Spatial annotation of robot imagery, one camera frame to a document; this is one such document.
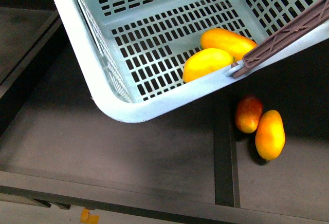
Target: light blue basket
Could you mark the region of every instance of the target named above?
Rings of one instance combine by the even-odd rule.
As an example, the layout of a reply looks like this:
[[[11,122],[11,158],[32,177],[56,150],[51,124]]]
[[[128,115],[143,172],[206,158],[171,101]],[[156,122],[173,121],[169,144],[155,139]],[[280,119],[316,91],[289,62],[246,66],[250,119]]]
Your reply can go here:
[[[317,0],[54,1],[98,107],[116,120],[142,122],[246,76],[226,77],[228,66],[183,83],[204,31],[225,28],[261,43]],[[253,71],[327,38],[329,23]]]

